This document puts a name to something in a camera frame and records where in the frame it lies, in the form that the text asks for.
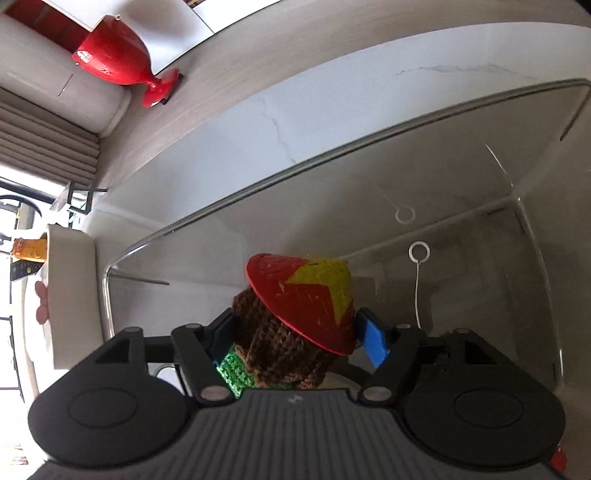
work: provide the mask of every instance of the ribbed beige panel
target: ribbed beige panel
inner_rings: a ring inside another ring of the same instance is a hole
[[[99,155],[98,139],[66,129],[53,115],[34,115],[0,99],[0,162],[48,180],[90,185]]]

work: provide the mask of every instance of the crochet toy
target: crochet toy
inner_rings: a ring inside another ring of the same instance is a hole
[[[248,261],[246,276],[250,286],[232,305],[244,371],[257,387],[317,388],[338,356],[355,348],[346,262],[259,254]],[[228,359],[220,366],[226,381],[235,370]]]

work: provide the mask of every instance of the red trophy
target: red trophy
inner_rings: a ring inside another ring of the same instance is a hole
[[[161,77],[154,76],[144,42],[119,16],[105,15],[72,58],[87,72],[107,82],[148,84],[142,101],[146,108],[157,103],[165,104],[183,77],[178,69],[165,70]]]

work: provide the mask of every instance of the green knitted fabric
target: green knitted fabric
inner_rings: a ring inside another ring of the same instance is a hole
[[[234,347],[222,360],[222,363],[217,367],[224,381],[232,390],[236,398],[242,395],[245,388],[257,388],[253,377],[244,370],[244,362],[238,356]],[[273,390],[289,390],[289,385],[277,385]]]

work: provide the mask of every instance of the brown knitted hair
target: brown knitted hair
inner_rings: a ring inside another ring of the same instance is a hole
[[[275,317],[253,289],[234,297],[236,353],[259,387],[291,384],[300,390],[317,388],[339,357],[316,346]]]

